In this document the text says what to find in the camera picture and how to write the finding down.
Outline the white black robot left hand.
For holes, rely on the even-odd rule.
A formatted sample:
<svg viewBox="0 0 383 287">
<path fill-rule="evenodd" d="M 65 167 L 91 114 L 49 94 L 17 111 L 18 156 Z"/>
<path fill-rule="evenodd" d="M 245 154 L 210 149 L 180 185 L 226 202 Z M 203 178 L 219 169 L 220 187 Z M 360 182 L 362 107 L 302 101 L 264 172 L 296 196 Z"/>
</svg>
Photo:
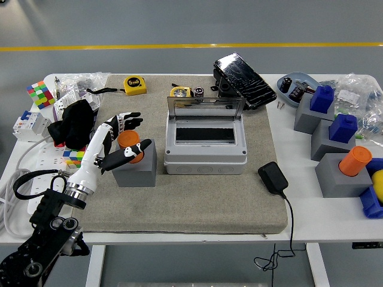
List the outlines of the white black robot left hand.
<svg viewBox="0 0 383 287">
<path fill-rule="evenodd" d="M 143 119 L 139 112 L 124 112 L 104 121 L 95 131 L 84 153 L 81 167 L 69 177 L 66 194 L 91 195 L 97 189 L 99 175 L 120 167 L 142 154 L 151 144 L 150 139 L 133 144 L 125 149 L 110 152 L 111 144 L 126 130 L 138 127 Z"/>
</svg>

